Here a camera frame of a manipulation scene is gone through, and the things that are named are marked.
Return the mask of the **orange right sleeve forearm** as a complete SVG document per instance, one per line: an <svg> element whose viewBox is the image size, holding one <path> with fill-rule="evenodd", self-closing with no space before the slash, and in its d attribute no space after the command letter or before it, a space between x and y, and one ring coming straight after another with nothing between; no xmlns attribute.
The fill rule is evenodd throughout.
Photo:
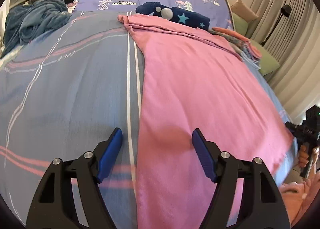
<svg viewBox="0 0 320 229"><path fill-rule="evenodd" d="M306 213L319 191L319 178L302 183L284 183L279 188L291 227Z"/></svg>

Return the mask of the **person's right hand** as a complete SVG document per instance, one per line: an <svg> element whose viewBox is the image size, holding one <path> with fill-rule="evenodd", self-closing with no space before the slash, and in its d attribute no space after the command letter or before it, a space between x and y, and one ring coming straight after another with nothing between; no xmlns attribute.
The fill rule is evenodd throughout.
<svg viewBox="0 0 320 229"><path fill-rule="evenodd" d="M306 168L307 164L311 163L309 176L303 178L304 183L310 190L315 191L319 189L319 171L317 170L317 161L319 159L319 147L312 150L311 156L308 155L305 145L300 147L298 152L298 167Z"/></svg>

